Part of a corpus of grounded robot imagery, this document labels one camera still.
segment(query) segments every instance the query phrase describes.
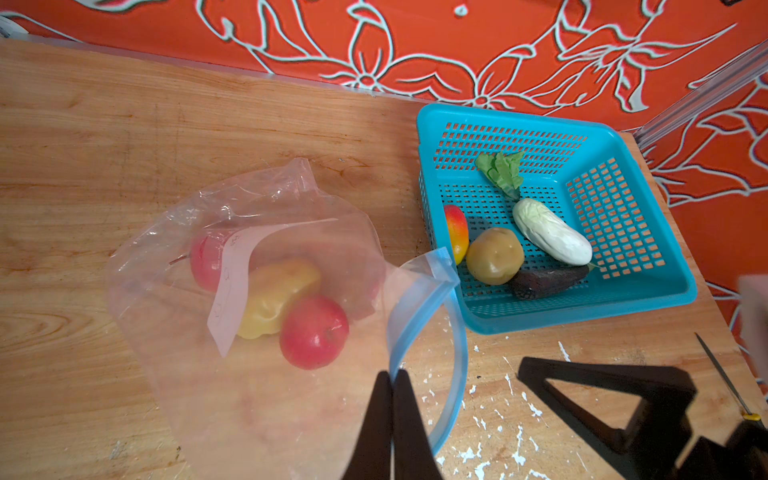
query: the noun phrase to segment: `transparent plastic bag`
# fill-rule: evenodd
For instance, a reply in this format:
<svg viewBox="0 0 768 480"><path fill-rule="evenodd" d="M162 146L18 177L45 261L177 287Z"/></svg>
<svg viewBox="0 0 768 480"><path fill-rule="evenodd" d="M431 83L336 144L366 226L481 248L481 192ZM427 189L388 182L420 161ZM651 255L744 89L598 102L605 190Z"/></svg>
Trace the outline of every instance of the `transparent plastic bag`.
<svg viewBox="0 0 768 480"><path fill-rule="evenodd" d="M435 374L446 400L422 410L437 452L466 381L457 285L445 249L402 267L384 261L369 218L319 190L304 159L187 198L108 264L110 312L201 478L339 478L376 373L396 374L439 325ZM349 334L330 363L300 368L286 360L293 350L280 330L319 297L343 310ZM416 353L427 368L429 353Z"/></svg>

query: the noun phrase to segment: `dark purple eggplant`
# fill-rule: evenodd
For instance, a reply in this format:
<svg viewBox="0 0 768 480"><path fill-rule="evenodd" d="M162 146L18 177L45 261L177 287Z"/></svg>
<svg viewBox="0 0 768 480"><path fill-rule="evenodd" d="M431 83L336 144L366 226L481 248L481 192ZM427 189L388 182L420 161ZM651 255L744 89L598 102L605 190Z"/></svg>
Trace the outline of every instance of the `dark purple eggplant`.
<svg viewBox="0 0 768 480"><path fill-rule="evenodd" d="M588 265L520 270L507 284L520 300L536 300L564 292L584 279L590 270Z"/></svg>

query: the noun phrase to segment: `wood grain surface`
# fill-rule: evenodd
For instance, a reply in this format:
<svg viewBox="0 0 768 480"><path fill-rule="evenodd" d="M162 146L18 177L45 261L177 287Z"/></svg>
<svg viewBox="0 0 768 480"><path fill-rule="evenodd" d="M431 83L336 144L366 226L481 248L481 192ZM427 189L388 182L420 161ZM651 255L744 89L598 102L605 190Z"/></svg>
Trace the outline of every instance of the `wood grain surface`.
<svg viewBox="0 0 768 480"><path fill-rule="evenodd" d="M390 262L429 248L417 185L418 102L10 40L0 40L0 62L0 478L196 478L104 296L110 254L182 197L307 157L321 188L370 215ZM531 471L551 480L618 478L541 401L523 400L514 376L520 359L561 359L559 343L575 362L687 370L699 389L689 410L695 434L722 442L740 411L698 332L750 407L765 413L663 209L696 276L696 302L508 335L469 333L465 409L438 455L445 478L478 478L485 461L481 472L493 480L534 478ZM636 404L599 389L563 389L614 426ZM458 456L478 447L482 457Z"/></svg>

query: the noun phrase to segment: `basket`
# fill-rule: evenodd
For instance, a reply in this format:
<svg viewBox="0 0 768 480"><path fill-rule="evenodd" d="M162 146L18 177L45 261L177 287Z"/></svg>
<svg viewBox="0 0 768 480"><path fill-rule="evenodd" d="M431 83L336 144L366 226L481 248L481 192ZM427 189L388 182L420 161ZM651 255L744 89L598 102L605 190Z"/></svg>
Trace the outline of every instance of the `basket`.
<svg viewBox="0 0 768 480"><path fill-rule="evenodd" d="M525 151L523 197L546 204L590 240L598 266L579 284L539 300L475 280L466 262L457 287L467 326L482 334L685 305L696 283L680 244L619 135L603 124L430 104L419 112L419 186L432 248L451 248L443 205L462 209L473 241L489 227L512 229L524 270L564 266L527 241L515 205L475 168L481 153Z"/></svg>

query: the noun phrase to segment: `lettuce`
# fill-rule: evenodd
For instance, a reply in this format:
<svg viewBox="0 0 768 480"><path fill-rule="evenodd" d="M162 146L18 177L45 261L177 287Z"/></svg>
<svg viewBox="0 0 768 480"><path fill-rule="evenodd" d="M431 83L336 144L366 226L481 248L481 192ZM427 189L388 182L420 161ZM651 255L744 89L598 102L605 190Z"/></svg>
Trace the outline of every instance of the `lettuce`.
<svg viewBox="0 0 768 480"><path fill-rule="evenodd" d="M513 154L480 154L475 159L475 166L480 170L504 195L512 200L520 200L520 186L523 177L520 176L520 162L525 156L524 151Z"/></svg>

